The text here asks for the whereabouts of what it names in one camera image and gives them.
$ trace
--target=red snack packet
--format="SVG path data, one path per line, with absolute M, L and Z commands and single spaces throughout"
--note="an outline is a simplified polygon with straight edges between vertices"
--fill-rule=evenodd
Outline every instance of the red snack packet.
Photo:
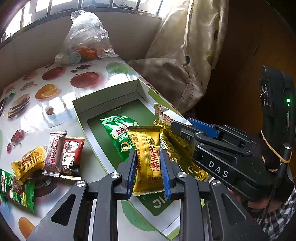
M 81 180 L 80 156 L 84 140 L 84 137 L 66 137 L 64 139 L 60 177 Z

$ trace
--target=checkered shirt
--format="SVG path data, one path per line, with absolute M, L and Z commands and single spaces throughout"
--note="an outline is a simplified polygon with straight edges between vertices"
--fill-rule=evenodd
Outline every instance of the checkered shirt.
M 269 236 L 269 239 L 275 240 L 280 233 L 284 230 L 284 227 L 288 224 L 291 217 L 293 216 L 296 208 L 296 191 L 295 187 L 288 198 L 288 200 L 283 203 L 280 208 L 277 210 L 270 212 L 267 214 L 265 220 L 263 221 L 264 227 L 263 231 Z M 258 209 L 252 209 L 251 215 L 254 216 L 254 214 L 261 214 L 262 210 Z M 257 223 L 260 220 L 260 216 L 256 218 Z

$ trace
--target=peanut candy packet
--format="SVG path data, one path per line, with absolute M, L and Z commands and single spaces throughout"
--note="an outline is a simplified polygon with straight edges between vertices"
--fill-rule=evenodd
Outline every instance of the peanut candy packet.
M 177 162 L 184 172 L 197 180 L 205 180 L 209 174 L 191 162 L 194 151 L 192 146 L 186 140 L 174 135 L 170 129 L 173 121 L 179 121 L 186 125 L 191 125 L 191 123 L 184 119 L 181 114 L 178 115 L 160 104 L 155 104 L 154 107 L 155 121 L 153 126 L 160 128 L 160 150 L 167 149 L 169 159 Z
M 163 191 L 160 171 L 159 127 L 129 126 L 128 135 L 137 149 L 138 170 L 133 195 Z
M 21 160 L 11 163 L 13 174 L 20 186 L 24 184 L 33 171 L 43 167 L 45 154 L 44 147 L 39 146 Z

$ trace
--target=person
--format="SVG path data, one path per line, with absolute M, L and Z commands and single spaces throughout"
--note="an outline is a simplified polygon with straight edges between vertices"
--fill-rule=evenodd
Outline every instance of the person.
M 245 202 L 238 194 L 230 190 L 234 197 L 244 205 L 247 211 L 258 223 L 262 211 L 265 209 L 269 197 L 263 197 L 257 202 Z M 271 241 L 276 240 L 282 233 L 288 222 L 291 220 L 296 208 L 296 191 L 295 187 L 285 203 L 278 200 L 272 200 L 265 220 L 263 220 L 263 231 L 268 235 Z

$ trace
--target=rubber band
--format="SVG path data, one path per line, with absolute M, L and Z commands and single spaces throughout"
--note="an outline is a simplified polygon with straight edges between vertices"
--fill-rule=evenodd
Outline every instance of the rubber band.
M 271 145 L 268 143 L 268 141 L 265 139 L 264 135 L 263 135 L 263 132 L 261 130 L 261 135 L 263 137 L 263 140 L 265 140 L 265 143 L 268 145 L 269 149 L 271 149 L 273 151 L 274 154 L 276 154 L 278 156 L 278 158 L 283 162 L 283 163 L 289 163 L 290 160 L 291 160 L 291 156 L 292 156 L 292 152 L 291 152 L 291 155 L 290 155 L 290 158 L 289 160 L 285 160 L 284 158 L 282 158 L 277 152 L 276 150 L 274 150 Z
M 263 160 L 263 162 L 265 163 L 265 158 L 263 155 L 261 155 L 261 158 Z M 270 172 L 277 172 L 277 169 L 268 169 Z

